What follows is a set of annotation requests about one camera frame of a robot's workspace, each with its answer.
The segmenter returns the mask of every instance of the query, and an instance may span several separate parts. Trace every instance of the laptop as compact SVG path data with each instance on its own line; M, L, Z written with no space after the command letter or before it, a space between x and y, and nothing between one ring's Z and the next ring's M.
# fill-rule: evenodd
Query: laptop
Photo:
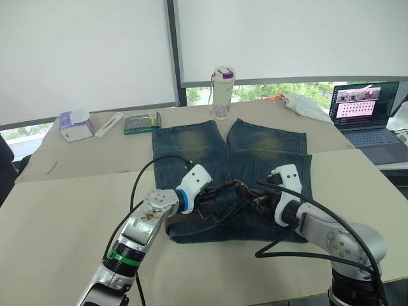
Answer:
M386 129L399 82L334 87L330 118L343 135L374 163L408 161L408 147Z

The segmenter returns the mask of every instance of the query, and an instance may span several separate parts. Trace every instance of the orange object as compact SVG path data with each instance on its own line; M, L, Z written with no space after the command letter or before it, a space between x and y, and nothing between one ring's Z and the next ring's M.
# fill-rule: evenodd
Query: orange object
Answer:
M279 99L279 98L285 98L285 96L283 94L278 94L278 95L273 96L273 97L263 98L262 100L274 100L274 99Z

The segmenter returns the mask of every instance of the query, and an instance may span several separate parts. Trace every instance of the window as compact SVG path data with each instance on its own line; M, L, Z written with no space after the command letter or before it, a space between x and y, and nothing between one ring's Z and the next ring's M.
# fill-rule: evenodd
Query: window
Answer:
M37 124L35 126L18 127L0 131L14 153L14 161L34 153L41 145L45 134L52 127L52 123Z
M266 85L234 86L231 102L254 101L276 96L278 94L302 94L315 101L320 108L328 113L332 101L333 89L336 85L359 84L366 82L314 82L314 83L282 83ZM210 95L209 87L187 88L187 105L207 105Z

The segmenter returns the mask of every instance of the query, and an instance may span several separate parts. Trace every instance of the window blind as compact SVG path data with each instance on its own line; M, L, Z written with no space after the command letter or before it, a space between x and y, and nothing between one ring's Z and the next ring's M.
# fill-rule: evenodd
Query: window blind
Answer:
M175 102L163 0L0 4L0 125Z
M177 0L177 7L183 86L209 81L217 66L234 67L236 83L408 79L406 0Z

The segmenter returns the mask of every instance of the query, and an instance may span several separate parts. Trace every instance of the green ring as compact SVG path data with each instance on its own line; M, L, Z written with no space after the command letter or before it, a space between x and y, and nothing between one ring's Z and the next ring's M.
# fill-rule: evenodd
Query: green ring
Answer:
M118 252L116 252L115 250L111 250L107 256L107 258L109 259L116 259L119 260L129 266L140 266L140 261L135 261L132 259L129 259L127 257L124 257L122 255L120 255Z

